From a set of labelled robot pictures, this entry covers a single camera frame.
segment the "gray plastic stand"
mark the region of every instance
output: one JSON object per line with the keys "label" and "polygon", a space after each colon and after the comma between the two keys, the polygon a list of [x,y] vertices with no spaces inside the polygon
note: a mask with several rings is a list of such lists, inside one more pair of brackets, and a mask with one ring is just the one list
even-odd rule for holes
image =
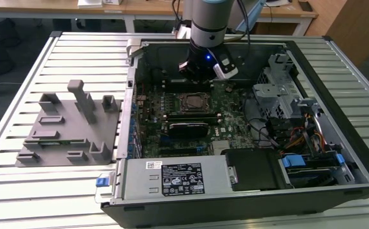
{"label": "gray plastic stand", "polygon": [[104,95],[101,101],[84,93],[81,80],[69,80],[66,89],[74,100],[60,101],[44,93],[41,111],[16,167],[106,165],[111,162],[120,100]]}

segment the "white cable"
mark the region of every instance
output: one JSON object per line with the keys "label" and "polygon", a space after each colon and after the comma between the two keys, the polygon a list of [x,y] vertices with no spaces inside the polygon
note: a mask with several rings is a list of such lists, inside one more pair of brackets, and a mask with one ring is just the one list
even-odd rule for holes
{"label": "white cable", "polygon": [[0,84],[21,84],[21,83],[9,83],[9,82],[4,82],[4,83],[0,83]]}

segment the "power supply label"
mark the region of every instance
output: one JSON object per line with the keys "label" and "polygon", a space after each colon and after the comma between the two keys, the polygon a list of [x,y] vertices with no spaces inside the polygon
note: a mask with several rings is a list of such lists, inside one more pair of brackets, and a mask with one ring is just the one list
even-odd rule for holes
{"label": "power supply label", "polygon": [[204,193],[201,164],[161,165],[161,194],[165,197]]}

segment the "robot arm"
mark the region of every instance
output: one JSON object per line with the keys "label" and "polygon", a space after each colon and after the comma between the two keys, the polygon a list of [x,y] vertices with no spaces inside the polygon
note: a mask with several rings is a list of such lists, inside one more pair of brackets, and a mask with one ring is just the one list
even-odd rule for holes
{"label": "robot arm", "polygon": [[[266,0],[253,2],[248,13],[251,26]],[[223,43],[231,8],[237,4],[233,0],[191,0],[191,4],[188,57],[179,65],[179,73],[195,83],[203,83],[215,77],[228,79],[236,75],[237,69]],[[244,30],[244,22],[236,28]]]}

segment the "slotted metal surface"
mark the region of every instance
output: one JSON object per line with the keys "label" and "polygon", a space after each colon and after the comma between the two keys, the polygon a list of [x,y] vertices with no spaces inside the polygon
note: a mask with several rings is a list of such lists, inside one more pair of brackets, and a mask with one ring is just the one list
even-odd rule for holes
{"label": "slotted metal surface", "polygon": [[[113,220],[93,201],[94,178],[106,166],[16,168],[14,157],[40,110],[41,93],[66,92],[70,79],[98,99],[123,99],[127,74],[125,44],[129,38],[172,38],[169,34],[62,33],[49,38],[0,123],[0,229],[116,229]],[[369,146],[369,83],[331,43],[320,38],[253,36],[256,40],[294,40]],[[302,86],[311,94],[307,83]],[[369,199],[350,201],[323,213],[236,220],[173,228],[369,228]]]}

